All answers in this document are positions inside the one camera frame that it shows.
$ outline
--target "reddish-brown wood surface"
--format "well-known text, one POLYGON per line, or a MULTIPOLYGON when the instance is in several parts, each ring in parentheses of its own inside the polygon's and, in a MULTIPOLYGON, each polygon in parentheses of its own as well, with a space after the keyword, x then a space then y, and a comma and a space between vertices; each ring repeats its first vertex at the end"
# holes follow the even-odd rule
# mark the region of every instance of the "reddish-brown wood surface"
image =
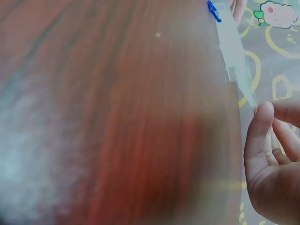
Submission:
POLYGON ((239 121, 204 0, 0 1, 4 224, 237 224, 239 121))

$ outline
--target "cartoon sheep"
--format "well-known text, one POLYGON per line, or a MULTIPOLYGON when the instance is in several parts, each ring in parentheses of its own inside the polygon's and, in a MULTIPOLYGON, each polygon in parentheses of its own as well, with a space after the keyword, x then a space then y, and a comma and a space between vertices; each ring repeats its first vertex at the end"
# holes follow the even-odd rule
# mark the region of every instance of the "cartoon sheep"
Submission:
POLYGON ((281 5, 272 1, 261 4, 260 11, 254 11, 254 16, 258 19, 260 26, 273 26, 288 29, 296 24, 298 17, 290 5, 281 5))

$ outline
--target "wooden table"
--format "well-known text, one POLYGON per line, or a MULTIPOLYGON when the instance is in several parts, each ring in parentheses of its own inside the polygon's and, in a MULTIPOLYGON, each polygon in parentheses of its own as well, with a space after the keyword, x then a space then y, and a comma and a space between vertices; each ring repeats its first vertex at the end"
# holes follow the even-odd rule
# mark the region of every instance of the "wooden table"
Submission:
POLYGON ((236 87, 204 0, 0 2, 4 224, 237 224, 236 87))

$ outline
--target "fingernail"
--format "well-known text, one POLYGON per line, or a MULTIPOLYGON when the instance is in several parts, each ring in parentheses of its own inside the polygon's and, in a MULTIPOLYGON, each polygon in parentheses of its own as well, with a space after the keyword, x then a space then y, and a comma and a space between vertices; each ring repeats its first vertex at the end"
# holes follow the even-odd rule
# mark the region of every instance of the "fingernail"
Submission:
POLYGON ((253 115, 254 115, 254 116, 255 116, 255 114, 256 114, 256 112, 257 112, 257 108, 258 108, 258 106, 255 107, 255 109, 253 110, 253 115))

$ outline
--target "cartoon print tablecloth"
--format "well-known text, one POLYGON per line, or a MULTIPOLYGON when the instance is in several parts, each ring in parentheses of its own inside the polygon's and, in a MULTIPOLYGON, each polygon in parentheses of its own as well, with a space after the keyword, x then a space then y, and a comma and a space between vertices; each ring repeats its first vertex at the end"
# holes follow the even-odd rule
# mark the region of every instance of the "cartoon print tablecloth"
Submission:
MULTIPOLYGON (((255 93, 258 103, 265 100, 300 98, 299 24, 299 0, 248 0, 247 10, 238 30, 252 76, 251 91, 255 93)), ((244 144, 248 125, 253 117, 253 108, 241 92, 239 107, 244 144)), ((244 181, 243 171, 240 224, 273 224, 254 211, 244 181)))

